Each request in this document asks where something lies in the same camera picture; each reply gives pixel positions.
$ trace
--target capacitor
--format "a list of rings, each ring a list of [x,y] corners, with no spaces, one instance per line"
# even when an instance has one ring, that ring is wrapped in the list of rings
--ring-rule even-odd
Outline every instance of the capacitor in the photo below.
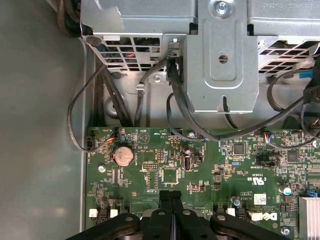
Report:
[[[184,147],[182,151],[186,156],[190,156],[192,154],[192,151],[189,147]]]
[[[135,153],[128,146],[120,146],[114,150],[112,158],[120,167],[126,167],[134,161]]]
[[[281,185],[279,187],[279,192],[286,195],[286,196],[289,196],[289,195],[291,195],[292,190],[288,185]]]
[[[241,204],[239,198],[236,196],[231,197],[230,200],[231,200],[232,204],[235,205],[236,207],[240,206],[240,204]]]

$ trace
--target white label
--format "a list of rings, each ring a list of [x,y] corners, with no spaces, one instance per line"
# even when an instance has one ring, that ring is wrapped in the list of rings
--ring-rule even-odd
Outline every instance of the white label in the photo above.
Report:
[[[272,221],[277,221],[278,220],[278,214],[276,212],[272,212],[272,213],[264,213],[262,215],[262,218],[266,221],[268,220],[272,220]]]
[[[253,177],[252,181],[254,185],[265,185],[265,181],[262,179],[262,177]]]
[[[254,205],[267,205],[267,195],[266,194],[254,194]]]

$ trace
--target mounting hole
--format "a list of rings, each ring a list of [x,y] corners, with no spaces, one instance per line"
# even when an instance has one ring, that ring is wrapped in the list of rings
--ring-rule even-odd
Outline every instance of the mounting hole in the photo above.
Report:
[[[188,210],[183,210],[183,211],[182,211],[182,214],[184,214],[184,215],[191,215],[191,212],[188,211]]]
[[[221,55],[219,57],[219,63],[226,64],[228,62],[228,57],[226,55]]]

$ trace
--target microchip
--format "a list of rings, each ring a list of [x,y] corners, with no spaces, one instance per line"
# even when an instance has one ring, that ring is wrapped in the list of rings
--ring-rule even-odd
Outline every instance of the microchip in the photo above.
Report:
[[[164,184],[176,184],[177,170],[175,168],[164,168],[162,172],[162,182]]]
[[[286,203],[292,203],[294,201],[294,198],[292,196],[285,196],[284,200]]]
[[[285,212],[286,212],[286,205],[280,204],[280,211],[281,211],[282,213],[285,213]]]
[[[220,190],[221,189],[221,184],[220,183],[215,183],[213,184],[214,190]]]
[[[242,143],[236,143],[233,145],[233,154],[235,155],[244,155],[245,154],[245,145]]]
[[[220,182],[221,182],[221,175],[220,175],[220,174],[215,175],[215,176],[214,176],[214,181],[215,181],[216,183],[220,183]]]
[[[299,162],[298,152],[297,151],[288,151],[287,162],[288,163],[298,163]]]

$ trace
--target integrated circuit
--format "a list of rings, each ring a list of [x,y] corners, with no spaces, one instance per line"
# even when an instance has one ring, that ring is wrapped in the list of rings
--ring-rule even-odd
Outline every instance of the integrated circuit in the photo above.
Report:
[[[235,143],[233,145],[234,155],[245,155],[245,145],[243,143]]]
[[[287,162],[288,163],[298,163],[299,162],[298,152],[297,151],[288,151]]]
[[[162,183],[176,184],[177,183],[177,169],[163,168],[162,169]]]

